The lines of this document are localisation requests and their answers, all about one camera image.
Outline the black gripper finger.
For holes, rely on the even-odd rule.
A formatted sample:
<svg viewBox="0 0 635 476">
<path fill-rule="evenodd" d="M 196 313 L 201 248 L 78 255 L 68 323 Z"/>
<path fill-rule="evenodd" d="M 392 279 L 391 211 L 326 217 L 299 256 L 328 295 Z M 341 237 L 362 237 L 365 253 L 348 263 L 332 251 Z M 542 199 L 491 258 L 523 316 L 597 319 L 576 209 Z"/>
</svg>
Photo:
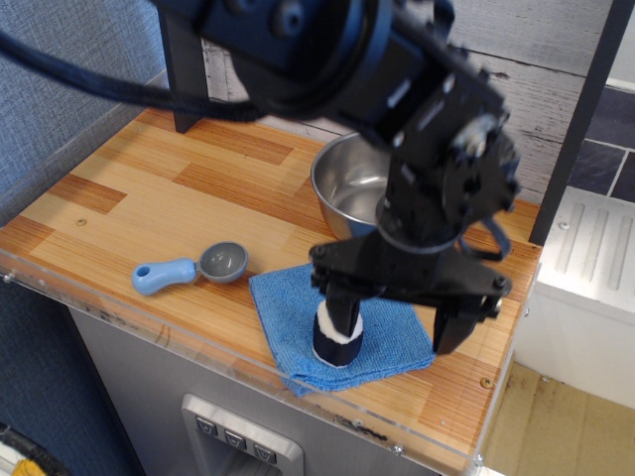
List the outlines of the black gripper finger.
<svg viewBox="0 0 635 476">
<path fill-rule="evenodd" d="M 481 321 L 482 299 L 445 299 L 437 308 L 434 324 L 434 352 L 450 354 L 467 339 Z"/>
<path fill-rule="evenodd" d="M 336 343 L 352 342 L 360 334 L 356 330 L 359 312 L 359 297 L 339 285 L 329 284 L 322 333 Z"/>
</svg>

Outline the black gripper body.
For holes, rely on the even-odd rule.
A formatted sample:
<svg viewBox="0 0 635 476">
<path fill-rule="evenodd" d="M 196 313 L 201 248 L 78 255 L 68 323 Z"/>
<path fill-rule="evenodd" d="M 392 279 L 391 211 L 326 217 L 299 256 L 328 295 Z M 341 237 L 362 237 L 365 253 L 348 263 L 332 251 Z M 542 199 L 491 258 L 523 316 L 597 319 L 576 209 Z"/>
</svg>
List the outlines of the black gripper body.
<svg viewBox="0 0 635 476">
<path fill-rule="evenodd" d="M 312 285 L 326 297 L 329 284 L 360 302 L 384 298 L 438 308 L 445 299 L 481 298 L 481 321 L 500 311 L 512 290 L 506 276 L 450 246 L 432 254 L 404 251 L 378 232 L 311 248 Z"/>
</svg>

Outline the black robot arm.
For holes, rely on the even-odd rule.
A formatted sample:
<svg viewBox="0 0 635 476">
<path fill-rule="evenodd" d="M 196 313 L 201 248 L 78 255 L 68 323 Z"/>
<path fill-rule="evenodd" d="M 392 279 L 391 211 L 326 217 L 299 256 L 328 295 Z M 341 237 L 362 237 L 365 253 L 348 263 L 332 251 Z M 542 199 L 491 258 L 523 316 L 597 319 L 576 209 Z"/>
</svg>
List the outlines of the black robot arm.
<svg viewBox="0 0 635 476">
<path fill-rule="evenodd" d="M 436 309 L 434 349 L 454 351 L 510 293 L 491 256 L 466 247 L 476 222 L 513 207 L 519 157 L 503 97 L 447 35 L 446 3 L 425 22 L 401 1 L 161 1 L 195 36 L 230 52 L 255 107 L 323 117 L 390 158 L 376 228 L 311 249 L 327 318 L 354 341 L 360 303 Z"/>
</svg>

